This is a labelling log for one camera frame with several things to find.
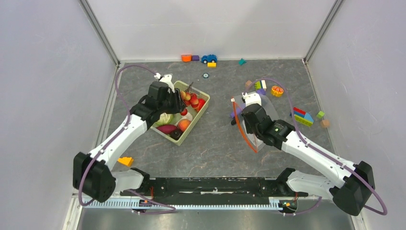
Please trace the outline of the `light green plastic basket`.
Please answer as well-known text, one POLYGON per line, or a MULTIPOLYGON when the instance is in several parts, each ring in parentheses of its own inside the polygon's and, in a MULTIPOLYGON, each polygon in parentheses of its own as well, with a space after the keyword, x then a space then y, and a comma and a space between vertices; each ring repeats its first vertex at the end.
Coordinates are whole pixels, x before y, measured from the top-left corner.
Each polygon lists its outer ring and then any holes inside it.
MULTIPOLYGON (((180 91, 185 90, 188 87, 188 85, 189 84, 186 84, 185 82, 180 81, 180 80, 178 80, 174 83, 175 88, 179 89, 180 91)), ((170 142, 172 142, 178 146, 184 142, 184 140, 186 139, 188 134, 191 132, 193 127, 197 124, 197 122, 203 116, 203 113, 208 108, 208 105, 210 102, 210 96, 208 94, 206 94, 205 92, 200 91, 193 86, 192 86, 192 91, 197 93, 198 96, 204 98, 206 100, 206 104, 203 106, 202 110, 198 113, 191 106, 187 106, 182 112, 174 114, 174 118, 173 118, 172 122, 170 123, 172 125, 177 126, 177 123, 181 119, 191 120, 191 124, 185 130, 185 132, 183 132, 183 134, 179 140, 174 140, 169 136, 169 134, 165 135, 164 133, 160 132, 159 130, 156 129, 157 126, 155 124, 151 127, 152 130, 154 130, 155 132, 157 132, 158 134, 160 134, 161 136, 165 137, 167 140, 169 140, 170 142)))

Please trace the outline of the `clear orange zip top bag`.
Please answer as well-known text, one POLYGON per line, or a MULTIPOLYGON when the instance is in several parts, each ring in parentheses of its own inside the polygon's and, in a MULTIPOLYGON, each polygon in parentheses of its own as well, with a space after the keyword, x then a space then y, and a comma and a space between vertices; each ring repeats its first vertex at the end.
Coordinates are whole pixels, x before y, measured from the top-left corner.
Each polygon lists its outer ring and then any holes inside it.
MULTIPOLYGON (((236 111, 236 103, 234 102, 234 97, 232 98, 233 102, 233 111, 236 111)), ((269 99, 269 104, 266 107, 263 107, 264 111, 267 115, 270 116, 272 120, 278 120, 280 117, 272 104, 271 100, 269 99)), ((261 149, 266 145, 264 141, 260 140, 256 135, 256 119, 254 115, 249 114, 247 116, 243 116, 242 112, 240 116, 235 116, 237 124, 239 125, 239 132, 242 134, 244 140, 248 143, 248 146, 255 152, 258 153, 261 149)))

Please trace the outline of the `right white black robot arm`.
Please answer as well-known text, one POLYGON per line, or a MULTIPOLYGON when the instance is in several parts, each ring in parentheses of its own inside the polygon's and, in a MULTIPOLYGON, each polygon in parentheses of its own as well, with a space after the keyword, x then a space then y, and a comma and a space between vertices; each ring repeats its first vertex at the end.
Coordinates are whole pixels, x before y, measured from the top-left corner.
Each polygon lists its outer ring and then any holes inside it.
POLYGON ((292 191, 329 199, 352 216, 359 215, 366 207, 375 188, 370 164, 364 161, 356 164, 312 143, 293 125, 281 119, 272 120, 257 103, 244 108, 241 115, 250 134, 268 146, 298 157, 321 173, 316 176, 295 169, 284 170, 282 182, 292 191))

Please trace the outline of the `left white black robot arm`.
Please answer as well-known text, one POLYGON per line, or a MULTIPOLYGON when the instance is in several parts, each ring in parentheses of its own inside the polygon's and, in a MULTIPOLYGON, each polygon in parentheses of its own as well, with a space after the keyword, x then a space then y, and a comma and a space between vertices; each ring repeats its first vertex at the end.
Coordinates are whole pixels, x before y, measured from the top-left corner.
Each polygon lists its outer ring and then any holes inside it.
POLYGON ((145 175, 130 169, 112 172, 128 147, 155 124, 162 113, 178 114, 185 109, 180 90, 165 82, 150 84, 148 93, 134 105, 120 126, 100 145, 73 160, 73 187, 98 202, 113 193, 141 187, 145 175))

